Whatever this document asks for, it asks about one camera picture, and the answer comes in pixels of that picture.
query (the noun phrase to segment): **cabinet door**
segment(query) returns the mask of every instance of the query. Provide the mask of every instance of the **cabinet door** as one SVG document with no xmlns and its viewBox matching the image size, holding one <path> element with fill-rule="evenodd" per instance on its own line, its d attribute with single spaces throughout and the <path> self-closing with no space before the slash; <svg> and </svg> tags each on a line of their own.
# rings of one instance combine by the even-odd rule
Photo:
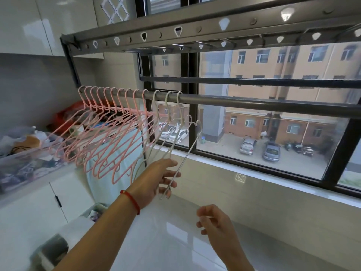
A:
<svg viewBox="0 0 361 271">
<path fill-rule="evenodd" d="M 35 0 L 0 0 L 0 52 L 51 55 Z"/>
<path fill-rule="evenodd" d="M 93 0 L 36 0 L 41 19 L 55 56 L 64 56 L 62 34 L 71 34 L 98 27 Z M 103 58 L 102 53 L 82 57 Z"/>
<path fill-rule="evenodd" d="M 34 251 L 66 224 L 49 184 L 0 209 L 2 271 L 26 270 Z"/>
<path fill-rule="evenodd" d="M 58 196 L 67 221 L 78 218 L 95 202 L 91 195 L 86 174 L 79 167 L 50 183 Z"/>
</svg>

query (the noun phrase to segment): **clothes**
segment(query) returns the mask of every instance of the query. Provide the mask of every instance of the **clothes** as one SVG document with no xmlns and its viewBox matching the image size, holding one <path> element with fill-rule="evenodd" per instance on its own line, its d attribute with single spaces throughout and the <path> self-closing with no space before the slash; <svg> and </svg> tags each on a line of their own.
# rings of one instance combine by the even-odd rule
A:
<svg viewBox="0 0 361 271">
<path fill-rule="evenodd" d="M 135 133 L 136 133 L 137 129 L 127 133 L 122 140 L 117 144 L 117 146 L 121 145 L 124 141 L 128 140 L 130 137 L 132 137 Z M 137 140 L 139 137 L 142 136 L 142 132 L 139 132 L 136 136 L 136 138 L 134 140 Z M 123 146 L 121 146 L 120 149 L 118 149 L 117 151 L 115 151 L 113 154 L 111 154 L 108 157 L 109 161 L 112 161 L 113 159 L 115 159 L 116 157 L 118 157 L 122 152 L 124 152 L 124 150 L 127 149 L 130 141 L 128 141 L 127 143 L 125 143 Z M 140 138 L 138 141 L 135 142 L 134 145 L 132 145 L 129 150 L 128 153 L 130 151 L 132 151 L 137 145 L 139 145 L 142 142 L 142 139 Z M 105 148 L 108 145 L 108 143 L 105 143 L 103 145 L 101 145 L 97 151 L 102 150 L 103 148 Z M 114 145 L 111 145 L 105 152 L 104 156 L 106 156 L 107 154 L 110 153 L 110 151 L 115 148 Z M 114 175 L 114 179 L 116 180 L 121 174 L 123 174 L 123 172 L 128 169 L 128 167 L 142 154 L 142 150 L 143 147 L 142 145 L 140 145 L 136 150 L 134 150 L 131 154 L 129 154 L 129 156 L 127 158 L 125 158 L 121 163 L 120 163 L 120 169 L 118 172 L 115 173 Z M 95 164 L 95 160 L 97 159 L 97 157 L 91 159 L 88 163 L 87 163 L 87 170 L 90 170 L 90 168 L 93 168 L 92 165 Z M 101 164 L 98 164 L 96 166 L 96 171 L 98 171 L 99 166 Z M 138 160 L 136 166 L 135 166 L 135 171 L 139 168 L 139 172 L 138 175 L 140 175 L 140 173 L 142 173 L 145 169 L 145 164 L 144 164 L 144 156 L 141 156 L 141 159 Z M 120 194 L 120 190 L 122 189 L 127 189 L 130 185 L 130 176 L 128 176 L 127 174 L 130 174 L 130 169 L 127 173 L 124 174 L 124 176 L 114 185 L 111 183 L 111 177 L 113 175 L 113 170 L 109 171 L 108 173 L 106 173 L 106 175 L 104 175 L 102 178 L 98 179 L 96 177 L 93 176 L 92 174 L 92 170 L 90 170 L 87 173 L 87 179 L 88 179 L 88 183 L 89 183 L 89 187 L 90 190 L 93 194 L 94 200 L 96 203 L 107 203 L 107 204 L 111 204 Z"/>
</svg>

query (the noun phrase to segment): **silver car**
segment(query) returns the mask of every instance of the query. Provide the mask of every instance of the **silver car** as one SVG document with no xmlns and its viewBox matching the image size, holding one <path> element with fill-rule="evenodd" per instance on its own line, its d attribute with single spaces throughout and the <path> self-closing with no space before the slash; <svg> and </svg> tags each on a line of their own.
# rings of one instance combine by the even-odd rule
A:
<svg viewBox="0 0 361 271">
<path fill-rule="evenodd" d="M 248 155 L 252 155 L 253 154 L 253 150 L 255 149 L 255 145 L 256 145 L 257 141 L 255 139 L 252 138 L 244 138 L 243 139 L 243 143 L 239 149 L 239 152 L 244 153 L 244 154 L 248 154 Z"/>
<path fill-rule="evenodd" d="M 280 146 L 274 142 L 268 142 L 263 154 L 263 159 L 268 161 L 279 161 Z"/>
</svg>

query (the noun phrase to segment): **hand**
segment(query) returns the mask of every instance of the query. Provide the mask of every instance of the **hand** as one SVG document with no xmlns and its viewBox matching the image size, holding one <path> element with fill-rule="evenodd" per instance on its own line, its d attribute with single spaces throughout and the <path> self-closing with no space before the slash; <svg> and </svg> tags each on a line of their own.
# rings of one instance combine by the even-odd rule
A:
<svg viewBox="0 0 361 271">
<path fill-rule="evenodd" d="M 231 219 L 222 210 L 216 205 L 202 206 L 197 210 L 197 216 L 197 227 L 204 227 L 201 234 L 208 235 L 211 246 L 227 270 L 254 271 L 238 241 Z"/>
<path fill-rule="evenodd" d="M 160 159 L 151 163 L 143 171 L 142 174 L 128 187 L 127 191 L 133 196 L 135 201 L 138 203 L 140 209 L 146 207 L 153 198 L 156 196 L 158 185 L 165 184 L 168 185 L 171 179 L 165 177 L 172 177 L 175 175 L 176 171 L 168 170 L 168 167 L 176 166 L 178 163 L 175 160 L 171 159 Z M 177 187 L 177 182 L 173 181 L 171 187 Z M 165 192 L 165 187 L 159 187 L 159 193 L 163 194 Z M 165 194 L 167 198 L 170 197 L 171 191 L 168 190 Z"/>
</svg>

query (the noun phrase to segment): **window sill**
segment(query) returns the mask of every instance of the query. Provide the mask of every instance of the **window sill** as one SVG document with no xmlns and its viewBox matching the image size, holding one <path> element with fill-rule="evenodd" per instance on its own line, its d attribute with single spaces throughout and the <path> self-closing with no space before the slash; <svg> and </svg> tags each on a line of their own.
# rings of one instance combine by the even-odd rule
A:
<svg viewBox="0 0 361 271">
<path fill-rule="evenodd" d="M 161 147 L 160 145 L 155 145 L 154 149 L 159 149 L 161 151 L 166 152 L 169 148 L 168 147 Z M 176 150 L 174 149 L 172 151 L 172 154 L 180 156 L 180 157 L 185 157 L 186 156 L 186 152 L 180 151 L 180 150 Z M 322 189 L 322 188 L 318 188 L 318 187 L 313 187 L 311 185 L 307 185 L 304 183 L 300 183 L 300 182 L 295 182 L 292 180 L 287 180 L 287 179 L 283 179 L 280 177 L 276 177 L 273 175 L 269 175 L 266 173 L 262 173 L 262 172 L 258 172 L 255 170 L 251 170 L 248 168 L 244 168 L 244 167 L 239 167 L 237 165 L 232 165 L 232 164 L 227 164 L 221 161 L 217 161 L 217 160 L 213 160 L 213 159 L 209 159 L 209 158 L 205 158 L 202 156 L 198 156 L 196 154 L 189 154 L 188 155 L 188 159 L 191 159 L 193 161 L 199 161 L 201 163 L 205 163 L 208 165 L 212 165 L 215 167 L 219 167 L 219 168 L 223 168 L 229 171 L 233 171 L 235 173 L 240 173 L 243 174 L 245 176 L 249 176 L 249 177 L 253 177 L 253 178 L 257 178 L 263 181 L 267 181 L 267 182 L 271 182 L 277 185 L 281 185 L 283 187 L 288 187 L 288 188 L 292 188 L 294 190 L 298 190 L 301 192 L 305 192 L 311 195 L 315 195 L 315 196 L 319 196 L 325 199 L 330 199 L 336 202 L 340 202 L 340 203 L 344 203 L 346 205 L 350 205 L 350 206 L 354 206 L 357 208 L 361 209 L 361 199 L 358 198 L 354 198 L 351 196 L 347 196 L 347 195 L 343 195 L 337 192 L 333 192 L 333 191 L 329 191 L 326 189 Z"/>
</svg>

